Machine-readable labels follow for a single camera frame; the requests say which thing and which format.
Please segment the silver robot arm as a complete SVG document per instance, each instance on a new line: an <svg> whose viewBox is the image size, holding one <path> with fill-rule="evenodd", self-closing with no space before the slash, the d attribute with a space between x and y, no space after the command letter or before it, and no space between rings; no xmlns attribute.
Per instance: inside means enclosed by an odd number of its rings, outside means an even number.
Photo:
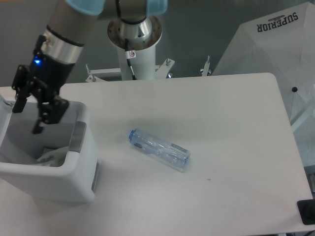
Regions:
<svg viewBox="0 0 315 236"><path fill-rule="evenodd" d="M116 47L123 80L156 77L155 47L162 36L158 15L167 11L166 0L60 0L39 35L28 65L19 65L12 83L16 92L14 113L27 99L37 100L38 118L32 129L61 121L69 102L60 89L78 61L95 25L108 23L106 33Z"/></svg>

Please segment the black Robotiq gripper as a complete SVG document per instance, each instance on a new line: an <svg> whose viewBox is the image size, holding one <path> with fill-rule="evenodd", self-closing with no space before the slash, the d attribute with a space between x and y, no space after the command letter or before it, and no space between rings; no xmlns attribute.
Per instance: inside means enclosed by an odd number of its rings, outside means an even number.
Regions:
<svg viewBox="0 0 315 236"><path fill-rule="evenodd" d="M38 119L33 134L42 133L45 125L58 124L69 107L69 101L59 96L60 88L74 67L47 55L34 56L31 65L19 65L12 83L16 91L13 113L21 113L32 94L37 99Z"/></svg>

